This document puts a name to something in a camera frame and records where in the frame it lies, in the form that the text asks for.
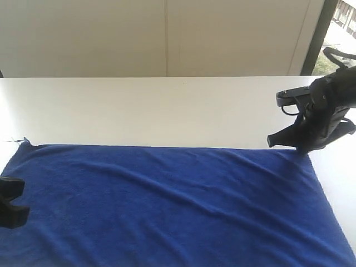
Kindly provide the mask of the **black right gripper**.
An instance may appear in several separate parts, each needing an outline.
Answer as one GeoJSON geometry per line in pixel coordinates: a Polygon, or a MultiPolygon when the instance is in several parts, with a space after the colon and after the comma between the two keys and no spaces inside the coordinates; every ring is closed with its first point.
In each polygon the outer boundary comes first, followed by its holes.
{"type": "Polygon", "coordinates": [[[304,118],[298,124],[268,135],[269,147],[294,147],[305,155],[355,133],[355,123],[345,117],[355,108],[355,67],[340,68],[318,78],[309,89],[310,101],[303,111],[304,118]]]}

